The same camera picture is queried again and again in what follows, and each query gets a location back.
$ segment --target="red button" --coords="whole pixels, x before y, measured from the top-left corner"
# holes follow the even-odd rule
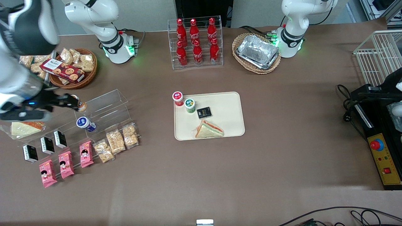
[[[391,173],[391,169],[390,168],[384,168],[384,173],[385,174]]]
[[[370,146],[374,150],[378,150],[381,147],[380,143],[376,140],[373,140],[372,142],[370,142]]]

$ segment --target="clear acrylic bottle rack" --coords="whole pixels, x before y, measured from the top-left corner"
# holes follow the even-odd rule
[[[210,61],[210,46],[208,45],[208,26],[209,26],[209,18],[213,17],[215,19],[215,27],[216,27],[216,38],[218,39],[219,46],[219,61],[217,64],[213,65]],[[222,42],[222,21],[221,16],[206,16],[206,17],[196,17],[194,18],[197,21],[197,27],[200,32],[200,47],[202,49],[203,54],[203,64],[201,66],[196,66],[193,57],[193,46],[191,44],[190,39],[190,20],[192,18],[183,18],[183,26],[186,29],[187,34],[187,66],[181,67],[178,58],[177,58],[177,23],[176,19],[168,20],[168,37],[169,37],[169,46],[170,46],[170,56],[172,57],[172,67],[173,70],[176,69],[187,69],[187,68],[205,68],[205,67],[216,67],[222,66],[224,64],[224,53],[223,53],[223,42]]]

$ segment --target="small jar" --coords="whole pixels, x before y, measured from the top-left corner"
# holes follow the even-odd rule
[[[174,92],[172,97],[173,97],[173,100],[174,100],[174,103],[176,104],[176,106],[179,106],[179,107],[183,106],[183,104],[184,104],[183,94],[181,92],[179,92],[179,91]]]
[[[71,96],[78,100],[78,111],[85,111],[86,103],[83,101],[80,101],[80,98],[76,95],[71,95]]]
[[[195,101],[193,99],[186,99],[184,102],[188,113],[195,112]]]
[[[91,122],[91,120],[85,116],[80,117],[77,120],[77,126],[81,129],[85,129],[88,132],[92,132],[96,129],[95,123]]]

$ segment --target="yellow control panel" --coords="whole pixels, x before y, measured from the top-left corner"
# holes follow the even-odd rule
[[[387,144],[382,134],[367,138],[375,164],[377,165],[382,183],[384,185],[400,185],[401,180],[392,161]]]

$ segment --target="wicker basket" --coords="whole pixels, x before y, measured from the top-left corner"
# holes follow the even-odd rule
[[[279,62],[281,61],[281,54],[279,54],[279,56],[276,58],[276,60],[272,63],[271,67],[268,70],[262,70],[258,67],[256,67],[255,65],[251,64],[250,62],[246,61],[243,58],[240,58],[237,54],[236,54],[236,49],[237,47],[240,46],[240,44],[242,44],[242,42],[244,41],[244,39],[246,38],[246,36],[249,35],[255,35],[258,38],[260,38],[263,41],[269,42],[266,38],[264,38],[261,35],[257,35],[257,34],[253,34],[253,33],[244,33],[242,35],[237,36],[237,38],[234,39],[233,44],[232,44],[232,54],[234,56],[234,58],[247,70],[254,72],[256,74],[268,74],[271,71],[273,71],[279,64]]]
[[[85,73],[85,78],[81,82],[79,82],[77,84],[69,83],[67,85],[63,85],[63,83],[60,81],[59,77],[57,77],[56,75],[49,74],[50,81],[54,85],[56,85],[56,86],[58,86],[60,88],[63,88],[63,89],[80,89],[80,88],[90,84],[91,81],[94,79],[94,77],[96,75],[96,68],[98,67],[98,60],[96,59],[95,54],[93,52],[87,50],[87,49],[75,49],[75,50],[77,52],[79,52],[80,54],[82,54],[82,55],[86,55],[86,54],[91,54],[92,55],[92,58],[93,58],[94,63],[95,63],[94,70],[91,71],[91,72]],[[60,56],[56,57],[56,60],[61,60],[61,57]]]

